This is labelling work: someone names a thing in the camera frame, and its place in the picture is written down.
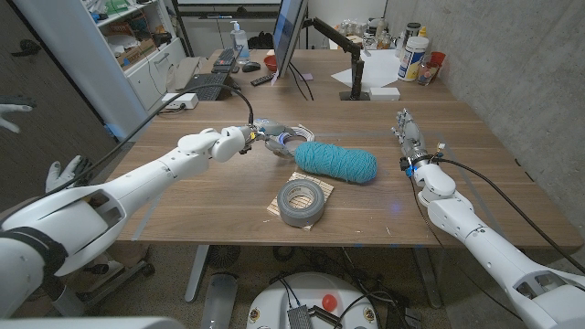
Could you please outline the person's white gloved hand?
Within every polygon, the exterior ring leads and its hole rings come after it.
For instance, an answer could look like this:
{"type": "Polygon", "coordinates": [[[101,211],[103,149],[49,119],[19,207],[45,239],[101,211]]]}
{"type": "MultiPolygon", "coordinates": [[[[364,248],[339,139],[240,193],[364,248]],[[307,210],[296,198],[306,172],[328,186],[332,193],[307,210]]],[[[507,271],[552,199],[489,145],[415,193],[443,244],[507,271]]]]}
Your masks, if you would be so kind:
{"type": "Polygon", "coordinates": [[[48,169],[45,192],[49,193],[74,178],[81,177],[81,174],[90,166],[92,166],[92,161],[81,155],[76,155],[65,167],[62,167],[59,161],[55,161],[48,169]]]}
{"type": "Polygon", "coordinates": [[[20,133],[20,128],[13,122],[5,119],[4,114],[9,112],[29,112],[37,106],[37,102],[22,95],[2,95],[1,96],[1,127],[6,128],[12,133],[20,133]]]}

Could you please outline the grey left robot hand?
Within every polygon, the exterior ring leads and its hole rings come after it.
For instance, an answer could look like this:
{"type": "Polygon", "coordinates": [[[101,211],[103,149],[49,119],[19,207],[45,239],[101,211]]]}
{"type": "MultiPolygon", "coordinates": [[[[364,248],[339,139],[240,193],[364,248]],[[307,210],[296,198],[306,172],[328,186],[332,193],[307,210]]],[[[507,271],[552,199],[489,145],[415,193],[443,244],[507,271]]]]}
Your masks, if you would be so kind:
{"type": "Polygon", "coordinates": [[[255,119],[250,128],[250,138],[253,142],[264,141],[265,147],[274,154],[283,157],[294,157],[293,152],[279,142],[279,136],[282,134],[289,137],[297,136],[292,127],[270,119],[255,119]]]}

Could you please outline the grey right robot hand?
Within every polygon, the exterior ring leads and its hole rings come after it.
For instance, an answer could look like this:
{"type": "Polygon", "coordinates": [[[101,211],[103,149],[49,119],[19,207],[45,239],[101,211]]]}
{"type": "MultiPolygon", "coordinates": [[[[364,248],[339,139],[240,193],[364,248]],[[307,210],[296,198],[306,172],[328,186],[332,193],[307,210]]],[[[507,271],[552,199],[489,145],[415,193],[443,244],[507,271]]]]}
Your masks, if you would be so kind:
{"type": "Polygon", "coordinates": [[[397,126],[391,131],[397,136],[403,156],[399,160],[402,171],[413,172],[415,167],[426,165],[431,156],[426,150],[426,144],[420,128],[415,123],[410,111],[404,108],[397,112],[397,126]]]}

